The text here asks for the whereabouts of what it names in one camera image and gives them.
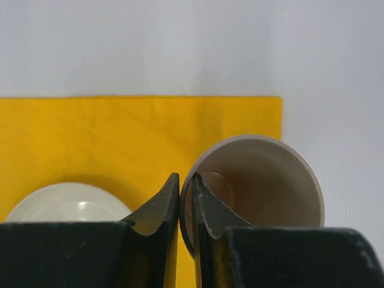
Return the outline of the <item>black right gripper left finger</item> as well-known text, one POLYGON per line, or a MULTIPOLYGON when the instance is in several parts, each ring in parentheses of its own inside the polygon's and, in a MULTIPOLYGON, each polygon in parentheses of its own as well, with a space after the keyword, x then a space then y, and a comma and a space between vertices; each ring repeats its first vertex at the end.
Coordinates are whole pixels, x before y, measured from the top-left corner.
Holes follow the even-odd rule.
POLYGON ((1 225, 2 287, 174 287, 179 175, 115 222, 1 225))

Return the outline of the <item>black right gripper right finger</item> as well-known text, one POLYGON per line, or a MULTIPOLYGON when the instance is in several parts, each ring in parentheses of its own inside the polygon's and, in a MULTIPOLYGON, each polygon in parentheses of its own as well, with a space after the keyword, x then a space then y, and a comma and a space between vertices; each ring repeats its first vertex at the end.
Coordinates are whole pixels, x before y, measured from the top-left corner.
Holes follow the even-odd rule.
POLYGON ((382 287, 362 234, 345 228, 261 228, 192 179, 197 287, 382 287))

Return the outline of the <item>beige paper cup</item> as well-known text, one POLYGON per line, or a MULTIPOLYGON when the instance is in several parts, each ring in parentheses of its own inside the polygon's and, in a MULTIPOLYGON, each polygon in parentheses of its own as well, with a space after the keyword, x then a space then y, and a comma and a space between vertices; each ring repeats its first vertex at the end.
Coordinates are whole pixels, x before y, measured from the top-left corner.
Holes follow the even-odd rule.
POLYGON ((234 213, 259 227, 322 227, 325 205, 308 163, 282 141, 245 134, 205 151, 181 189, 179 221, 184 244, 194 254, 191 189, 198 173, 234 213))

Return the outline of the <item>white bowl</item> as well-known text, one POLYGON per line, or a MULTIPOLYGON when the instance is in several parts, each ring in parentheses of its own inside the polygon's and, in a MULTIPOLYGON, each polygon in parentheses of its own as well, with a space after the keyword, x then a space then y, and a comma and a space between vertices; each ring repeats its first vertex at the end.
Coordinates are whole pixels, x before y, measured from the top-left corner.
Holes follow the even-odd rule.
POLYGON ((117 197, 78 182, 45 186, 20 201, 6 222, 119 221, 131 210, 117 197))

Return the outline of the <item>yellow cartoon placemat cloth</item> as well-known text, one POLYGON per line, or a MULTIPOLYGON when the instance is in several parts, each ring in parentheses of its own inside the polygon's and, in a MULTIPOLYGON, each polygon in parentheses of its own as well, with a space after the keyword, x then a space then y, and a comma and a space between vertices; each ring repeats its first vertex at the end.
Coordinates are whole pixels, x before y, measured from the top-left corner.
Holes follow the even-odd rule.
POLYGON ((279 97, 74 97, 1 100, 1 218, 60 182, 106 190, 131 210, 212 145, 281 138, 279 97))

